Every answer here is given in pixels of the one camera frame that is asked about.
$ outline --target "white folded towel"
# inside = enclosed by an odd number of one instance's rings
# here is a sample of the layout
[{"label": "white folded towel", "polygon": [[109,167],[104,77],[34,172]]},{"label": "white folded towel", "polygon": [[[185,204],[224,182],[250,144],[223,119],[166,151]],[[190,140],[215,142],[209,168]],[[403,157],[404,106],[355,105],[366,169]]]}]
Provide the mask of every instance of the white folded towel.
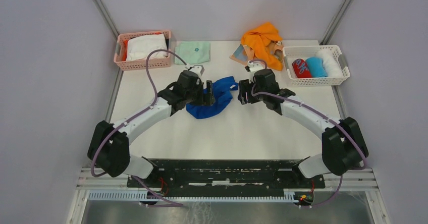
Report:
[{"label": "white folded towel", "polygon": [[[167,43],[163,34],[145,35],[132,38],[128,41],[128,53],[126,61],[145,59],[149,53],[156,49],[167,49]],[[168,56],[167,52],[158,51],[150,56],[151,59],[161,59]]]},{"label": "white folded towel", "polygon": [[327,72],[328,77],[343,77],[342,69],[334,59],[332,51],[329,49],[321,49],[315,53],[315,57],[323,59],[323,68]]}]

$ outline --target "folded towel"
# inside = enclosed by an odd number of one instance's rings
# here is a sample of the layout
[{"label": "folded towel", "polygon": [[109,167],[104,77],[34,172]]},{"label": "folded towel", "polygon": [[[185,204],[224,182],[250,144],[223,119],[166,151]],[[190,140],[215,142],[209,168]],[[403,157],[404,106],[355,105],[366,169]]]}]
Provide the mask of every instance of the folded towel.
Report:
[{"label": "folded towel", "polygon": [[[182,41],[175,48],[175,53],[188,64],[201,64],[209,61],[209,50],[211,43],[207,41]],[[178,58],[174,59],[175,64],[182,65]]]},{"label": "folded towel", "polygon": [[[132,38],[128,41],[126,61],[145,59],[149,53],[156,49],[167,49],[167,43],[163,34],[145,35]],[[155,52],[151,59],[168,57],[164,51]]]},{"label": "folded towel", "polygon": [[315,56],[323,59],[323,67],[329,77],[343,77],[342,69],[334,59],[331,50],[321,49],[315,53]]},{"label": "folded towel", "polygon": [[266,61],[271,69],[282,70],[282,63],[273,55],[270,55],[266,47],[273,41],[281,41],[278,30],[271,24],[265,23],[254,30],[247,31],[241,39],[242,45],[247,45],[254,50],[258,59]]},{"label": "folded towel", "polygon": [[297,78],[312,78],[305,60],[296,59],[291,65],[293,66],[294,73],[296,74]]},{"label": "folded towel", "polygon": [[196,119],[205,119],[218,115],[232,100],[231,90],[238,90],[238,83],[235,82],[233,76],[219,79],[212,84],[212,93],[216,98],[216,102],[213,105],[195,106],[187,104],[186,110]]},{"label": "folded towel", "polygon": [[323,60],[320,58],[311,57],[306,59],[310,74],[314,78],[327,77],[327,72],[323,68]]}]

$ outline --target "plastic basket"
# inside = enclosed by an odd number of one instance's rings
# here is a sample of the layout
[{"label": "plastic basket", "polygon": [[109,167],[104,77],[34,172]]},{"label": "plastic basket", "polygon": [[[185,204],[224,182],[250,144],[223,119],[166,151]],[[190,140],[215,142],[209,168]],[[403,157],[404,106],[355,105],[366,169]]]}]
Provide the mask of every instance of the plastic basket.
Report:
[{"label": "plastic basket", "polygon": [[[138,70],[146,68],[146,59],[134,60],[134,61],[122,61],[123,55],[125,53],[125,44],[124,41],[132,39],[137,36],[144,35],[155,35],[162,33],[167,40],[167,48],[169,48],[169,40],[171,38],[171,31],[146,31],[146,32],[136,32],[136,33],[127,33],[120,34],[116,44],[115,56],[113,61],[123,70]],[[148,62],[149,68],[164,68],[171,66],[171,54],[169,53],[166,58],[163,59],[150,59]]]},{"label": "plastic basket", "polygon": [[[325,78],[297,78],[294,73],[293,66],[291,65],[296,59],[306,60],[314,57],[315,53],[321,49],[330,49],[333,53],[334,59],[339,63],[342,68],[343,77],[325,77]],[[340,48],[336,45],[322,45],[322,46],[286,46],[283,48],[284,66],[287,75],[284,77],[289,87],[300,86],[329,86],[340,85],[347,78],[351,76],[345,57],[342,55]]]}]

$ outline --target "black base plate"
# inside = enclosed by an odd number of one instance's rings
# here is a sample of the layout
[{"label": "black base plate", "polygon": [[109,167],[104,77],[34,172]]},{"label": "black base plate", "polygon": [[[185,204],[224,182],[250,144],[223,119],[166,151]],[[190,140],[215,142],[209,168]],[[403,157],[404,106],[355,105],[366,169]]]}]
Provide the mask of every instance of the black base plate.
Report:
[{"label": "black base plate", "polygon": [[[179,160],[149,159],[157,167],[144,180],[151,188],[167,183],[170,197],[254,197],[284,196],[284,189],[325,188],[322,175],[302,179],[291,171],[298,160]],[[213,181],[245,185],[212,185]],[[190,183],[206,184],[191,186]],[[134,179],[127,187],[142,188]]]}]

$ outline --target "gray wall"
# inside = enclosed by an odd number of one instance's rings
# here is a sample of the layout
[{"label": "gray wall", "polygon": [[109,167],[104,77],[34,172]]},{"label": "gray wall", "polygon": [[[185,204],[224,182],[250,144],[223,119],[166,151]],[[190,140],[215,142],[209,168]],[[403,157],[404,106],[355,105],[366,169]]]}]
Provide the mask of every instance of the gray wall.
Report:
[{"label": "gray wall", "polygon": [[0,0],[0,223],[63,223],[95,124],[114,38],[92,0]]},{"label": "gray wall", "polygon": [[392,223],[426,223],[428,0],[355,0],[331,44],[348,60],[340,91]]},{"label": "gray wall", "polygon": [[266,21],[288,40],[320,40],[342,0],[103,0],[122,33],[171,29],[177,40],[239,40]]}]

